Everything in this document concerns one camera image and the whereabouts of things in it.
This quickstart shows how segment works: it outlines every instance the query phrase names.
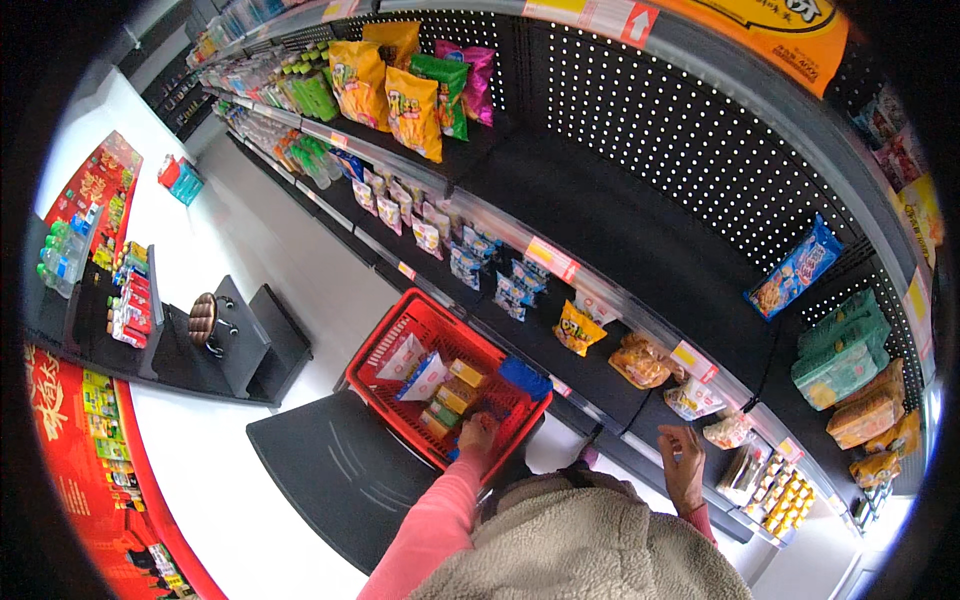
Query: person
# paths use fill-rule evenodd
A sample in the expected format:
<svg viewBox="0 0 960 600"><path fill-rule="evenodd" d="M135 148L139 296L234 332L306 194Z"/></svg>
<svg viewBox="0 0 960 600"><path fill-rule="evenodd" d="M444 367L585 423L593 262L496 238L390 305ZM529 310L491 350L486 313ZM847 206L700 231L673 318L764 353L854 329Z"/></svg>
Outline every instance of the person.
<svg viewBox="0 0 960 600"><path fill-rule="evenodd" d="M679 517L653 513L629 482L590 470L589 451L493 492L477 510L496 422L474 415L459 457L410 509L358 598L750 598L710 530L697 434L659 431Z"/></svg>

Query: yellow box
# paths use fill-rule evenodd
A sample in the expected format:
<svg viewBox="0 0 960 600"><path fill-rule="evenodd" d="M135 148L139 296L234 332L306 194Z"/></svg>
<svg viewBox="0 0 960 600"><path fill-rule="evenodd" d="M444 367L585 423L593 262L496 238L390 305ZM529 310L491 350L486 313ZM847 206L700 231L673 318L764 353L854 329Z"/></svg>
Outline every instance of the yellow box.
<svg viewBox="0 0 960 600"><path fill-rule="evenodd" d="M453 361L453 364L450 365L450 372L457 375L474 388L480 387L480 384L483 383L484 376L459 358Z"/></svg>

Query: green snack bag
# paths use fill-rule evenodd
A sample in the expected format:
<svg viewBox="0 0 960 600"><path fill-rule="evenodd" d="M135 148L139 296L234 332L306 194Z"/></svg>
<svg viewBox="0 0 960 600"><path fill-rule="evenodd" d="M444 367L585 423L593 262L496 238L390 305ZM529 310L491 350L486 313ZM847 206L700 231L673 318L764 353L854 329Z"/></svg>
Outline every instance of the green snack bag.
<svg viewBox="0 0 960 600"><path fill-rule="evenodd" d="M467 118L460 102L467 84L469 63L435 59L425 54L410 57L410 73L437 82L437 118L444 135L467 141Z"/></svg>

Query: black display stand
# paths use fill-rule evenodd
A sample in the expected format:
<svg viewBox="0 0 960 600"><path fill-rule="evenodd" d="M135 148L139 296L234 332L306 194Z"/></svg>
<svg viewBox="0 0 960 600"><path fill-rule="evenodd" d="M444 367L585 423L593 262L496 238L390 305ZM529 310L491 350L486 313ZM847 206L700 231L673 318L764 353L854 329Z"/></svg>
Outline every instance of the black display stand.
<svg viewBox="0 0 960 600"><path fill-rule="evenodd" d="M164 303L156 288L155 249L148 249L151 268L153 326L147 346L134 348L107 334L107 301L120 296L110 273L87 262L70 299L47 288L36 275L33 248L42 248L49 228L34 216L27 234L23 264L25 338L28 342L96 372L209 399L279 406L307 361L310 341L269 285L263 284L247 304L230 276L215 296L219 317L237 328L217 324L214 335L224 348L216 358L190 343L188 313Z"/></svg>

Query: orange snack bag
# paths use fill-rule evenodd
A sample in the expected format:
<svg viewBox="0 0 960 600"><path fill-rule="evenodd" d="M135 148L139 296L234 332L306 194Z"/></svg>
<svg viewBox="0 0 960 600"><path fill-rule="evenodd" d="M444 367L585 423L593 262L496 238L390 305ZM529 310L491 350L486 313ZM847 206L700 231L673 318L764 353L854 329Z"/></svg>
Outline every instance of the orange snack bag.
<svg viewBox="0 0 960 600"><path fill-rule="evenodd" d="M396 141L434 162L443 159L437 123L437 82L387 67L390 130Z"/></svg>
<svg viewBox="0 0 960 600"><path fill-rule="evenodd" d="M331 41L330 75L340 111L351 121L388 132L383 80L387 65L372 41Z"/></svg>

